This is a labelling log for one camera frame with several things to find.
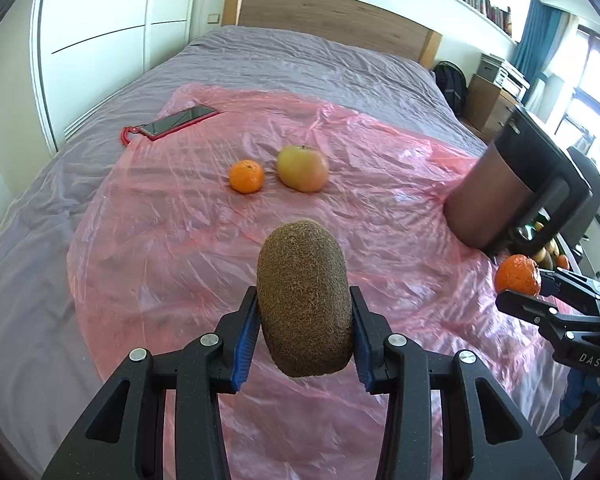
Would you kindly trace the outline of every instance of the wooden headboard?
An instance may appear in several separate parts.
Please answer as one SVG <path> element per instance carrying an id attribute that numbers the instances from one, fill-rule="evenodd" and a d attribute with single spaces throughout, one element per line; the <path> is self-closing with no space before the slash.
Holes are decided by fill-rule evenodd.
<path id="1" fill-rule="evenodd" d="M 223 25 L 283 28 L 413 59 L 432 68 L 442 35 L 357 0 L 224 0 Z"/>

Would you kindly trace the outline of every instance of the gray bedsheet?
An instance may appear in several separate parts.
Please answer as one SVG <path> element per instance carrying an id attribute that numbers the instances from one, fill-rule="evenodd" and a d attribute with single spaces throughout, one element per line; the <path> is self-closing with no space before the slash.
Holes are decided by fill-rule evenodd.
<path id="1" fill-rule="evenodd" d="M 123 89 L 13 203 L 0 227 L 0 433 L 34 476 L 102 384 L 67 285 L 74 230 L 123 150 L 120 129 L 150 122 L 189 82 L 284 89 L 473 155 L 485 148 L 417 63 L 283 30 L 225 27 Z"/>

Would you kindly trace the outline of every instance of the metal screw head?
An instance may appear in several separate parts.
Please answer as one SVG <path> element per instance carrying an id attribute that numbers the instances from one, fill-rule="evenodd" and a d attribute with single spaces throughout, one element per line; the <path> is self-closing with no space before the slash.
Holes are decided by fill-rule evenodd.
<path id="1" fill-rule="evenodd" d="M 405 346 L 407 344 L 407 338 L 402 334 L 391 334 L 389 336 L 389 344 L 393 346 Z"/>
<path id="2" fill-rule="evenodd" d="M 475 354 L 469 350 L 462 350 L 459 357 L 463 363 L 467 363 L 468 365 L 475 363 L 477 359 Z"/>
<path id="3" fill-rule="evenodd" d="M 136 348 L 129 352 L 129 359 L 138 362 L 142 361 L 146 357 L 146 350 L 144 348 Z"/>
<path id="4" fill-rule="evenodd" d="M 216 334 L 205 334 L 200 338 L 200 344 L 202 346 L 213 346 L 217 345 L 220 338 Z"/>

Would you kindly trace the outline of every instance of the printer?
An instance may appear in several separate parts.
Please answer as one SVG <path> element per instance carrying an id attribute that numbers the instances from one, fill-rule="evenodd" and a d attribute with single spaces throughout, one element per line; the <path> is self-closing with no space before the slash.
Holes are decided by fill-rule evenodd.
<path id="1" fill-rule="evenodd" d="M 477 75 L 522 101 L 529 83 L 509 61 L 493 54 L 482 54 Z"/>

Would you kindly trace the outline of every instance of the brown container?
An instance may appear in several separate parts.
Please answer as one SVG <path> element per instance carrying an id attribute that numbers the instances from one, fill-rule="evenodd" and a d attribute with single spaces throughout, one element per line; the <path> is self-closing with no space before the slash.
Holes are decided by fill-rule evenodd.
<path id="1" fill-rule="evenodd" d="M 568 192 L 540 232 L 526 225 L 554 195 Z M 536 254 L 590 196 L 571 159 L 517 108 L 476 165 L 447 197 L 449 228 L 469 247 L 495 254 Z"/>
<path id="2" fill-rule="evenodd" d="M 463 244 L 484 250 L 532 195 L 491 144 L 446 200 L 446 222 Z"/>

